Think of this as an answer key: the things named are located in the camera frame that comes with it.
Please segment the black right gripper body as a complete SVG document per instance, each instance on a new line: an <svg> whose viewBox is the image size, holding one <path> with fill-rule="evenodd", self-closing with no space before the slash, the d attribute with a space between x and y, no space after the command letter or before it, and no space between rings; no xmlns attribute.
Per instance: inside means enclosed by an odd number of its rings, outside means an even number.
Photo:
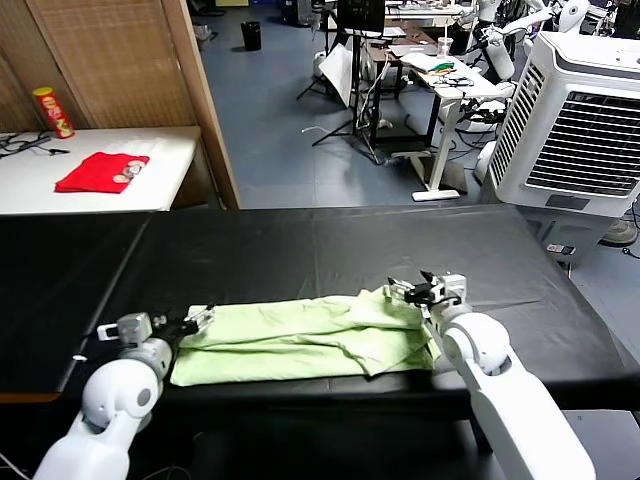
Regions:
<svg viewBox="0 0 640 480"><path fill-rule="evenodd" d="M438 300L438 286L432 283L421 283L408 287L404 292L404 301L416 306L430 306Z"/></svg>

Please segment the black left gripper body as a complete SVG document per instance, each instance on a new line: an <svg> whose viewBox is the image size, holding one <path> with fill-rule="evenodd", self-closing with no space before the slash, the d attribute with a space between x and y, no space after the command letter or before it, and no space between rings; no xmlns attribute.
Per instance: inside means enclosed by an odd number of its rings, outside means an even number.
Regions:
<svg viewBox="0 0 640 480"><path fill-rule="evenodd" d="M164 340L181 340L197 333L197 323L193 320L170 319L165 315L151 320L153 336Z"/></svg>

